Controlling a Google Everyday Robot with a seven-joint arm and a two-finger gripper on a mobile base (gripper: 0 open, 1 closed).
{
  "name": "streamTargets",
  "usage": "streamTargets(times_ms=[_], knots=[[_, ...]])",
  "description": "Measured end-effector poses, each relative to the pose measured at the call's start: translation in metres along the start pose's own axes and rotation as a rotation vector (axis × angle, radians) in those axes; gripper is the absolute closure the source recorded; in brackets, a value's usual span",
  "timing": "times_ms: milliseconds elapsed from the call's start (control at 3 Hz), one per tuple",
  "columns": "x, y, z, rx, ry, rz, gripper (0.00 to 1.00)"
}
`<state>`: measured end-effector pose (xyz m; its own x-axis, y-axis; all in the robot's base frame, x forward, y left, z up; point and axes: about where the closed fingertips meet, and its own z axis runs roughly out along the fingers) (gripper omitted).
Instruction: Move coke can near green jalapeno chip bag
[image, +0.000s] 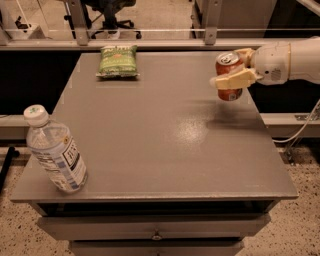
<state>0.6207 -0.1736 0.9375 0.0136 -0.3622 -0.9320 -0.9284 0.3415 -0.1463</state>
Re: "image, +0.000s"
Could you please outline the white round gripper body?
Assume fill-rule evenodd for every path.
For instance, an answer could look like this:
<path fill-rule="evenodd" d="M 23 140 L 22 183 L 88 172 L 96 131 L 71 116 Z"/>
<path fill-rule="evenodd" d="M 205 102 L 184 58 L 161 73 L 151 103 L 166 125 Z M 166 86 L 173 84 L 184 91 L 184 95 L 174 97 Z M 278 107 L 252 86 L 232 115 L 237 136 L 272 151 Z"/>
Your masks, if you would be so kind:
<path fill-rule="evenodd" d="M 284 84 L 289 78 L 290 44 L 276 42 L 258 48 L 250 65 L 255 70 L 257 82 L 262 85 Z"/>

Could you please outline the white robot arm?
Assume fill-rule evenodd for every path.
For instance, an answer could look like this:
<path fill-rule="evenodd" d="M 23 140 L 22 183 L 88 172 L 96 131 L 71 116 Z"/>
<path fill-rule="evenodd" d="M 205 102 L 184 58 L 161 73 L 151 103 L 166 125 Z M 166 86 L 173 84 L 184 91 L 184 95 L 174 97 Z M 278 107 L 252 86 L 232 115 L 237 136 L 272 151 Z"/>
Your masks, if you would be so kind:
<path fill-rule="evenodd" d="M 252 48 L 222 52 L 216 62 L 222 66 L 240 65 L 226 74 L 217 74 L 210 84 L 219 90 L 242 89 L 258 82 L 262 85 L 284 84 L 288 80 L 320 83 L 320 38 L 277 41 Z"/>

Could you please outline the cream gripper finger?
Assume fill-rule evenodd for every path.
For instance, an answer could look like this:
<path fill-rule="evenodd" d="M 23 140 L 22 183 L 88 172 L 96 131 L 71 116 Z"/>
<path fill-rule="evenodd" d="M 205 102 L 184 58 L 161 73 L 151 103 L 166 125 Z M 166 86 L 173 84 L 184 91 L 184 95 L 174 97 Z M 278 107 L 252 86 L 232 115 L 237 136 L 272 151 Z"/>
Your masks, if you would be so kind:
<path fill-rule="evenodd" d="M 253 54 L 255 53 L 255 50 L 252 48 L 242 48 L 242 49 L 237 49 L 236 52 L 240 55 L 240 58 L 242 59 L 245 66 L 250 67 L 251 59 Z"/>
<path fill-rule="evenodd" d="M 260 79 L 255 69 L 243 68 L 210 79 L 210 85 L 218 90 L 248 88 Z"/>

